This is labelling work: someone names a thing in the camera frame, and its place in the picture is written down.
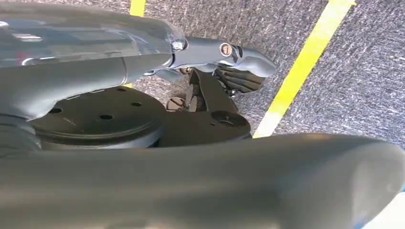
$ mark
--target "yellow stripe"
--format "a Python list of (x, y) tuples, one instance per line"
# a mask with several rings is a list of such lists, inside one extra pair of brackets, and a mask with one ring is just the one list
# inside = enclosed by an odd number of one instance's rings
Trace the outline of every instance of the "yellow stripe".
[(329, 0), (253, 138), (273, 134), (355, 0)]
[[(145, 11), (145, 4), (146, 0), (131, 0), (131, 8), (129, 9), (129, 14), (132, 16), (143, 17), (143, 12)], [(128, 83), (124, 86), (132, 88), (133, 84)]]

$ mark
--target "screw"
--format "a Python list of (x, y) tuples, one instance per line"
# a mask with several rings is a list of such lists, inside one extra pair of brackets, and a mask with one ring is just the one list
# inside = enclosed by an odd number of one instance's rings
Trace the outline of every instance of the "screw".
[(228, 43), (222, 43), (219, 46), (219, 51), (221, 52), (222, 56), (228, 57), (232, 54), (232, 46)]

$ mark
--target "transparent plastic cover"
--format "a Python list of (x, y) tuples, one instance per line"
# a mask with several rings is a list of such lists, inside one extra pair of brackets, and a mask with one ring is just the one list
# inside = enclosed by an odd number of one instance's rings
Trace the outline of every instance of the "transparent plastic cover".
[(93, 7), (0, 5), (0, 68), (174, 53), (186, 45), (168, 22)]

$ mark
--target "hole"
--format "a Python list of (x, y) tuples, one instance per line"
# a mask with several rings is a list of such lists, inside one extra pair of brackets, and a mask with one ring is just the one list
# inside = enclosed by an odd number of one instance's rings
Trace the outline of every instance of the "hole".
[(51, 113), (51, 114), (58, 114), (58, 113), (60, 113), (60, 112), (62, 112), (62, 109), (61, 109), (61, 108), (53, 108), (49, 113)]
[(112, 115), (109, 115), (109, 114), (102, 114), (102, 115), (100, 115), (100, 118), (101, 119), (103, 119), (103, 120), (111, 120), (111, 119), (113, 119), (113, 116)]
[(211, 113), (211, 117), (216, 121), (217, 124), (228, 127), (242, 127), (249, 125), (245, 118), (228, 111), (214, 111)]
[(132, 106), (142, 106), (141, 103), (131, 103)]

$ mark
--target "black disc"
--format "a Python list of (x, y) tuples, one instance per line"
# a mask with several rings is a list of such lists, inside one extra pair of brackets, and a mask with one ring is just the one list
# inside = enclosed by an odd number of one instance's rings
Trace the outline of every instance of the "black disc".
[(148, 147), (162, 135), (165, 107), (124, 86), (62, 100), (31, 121), (43, 149)]

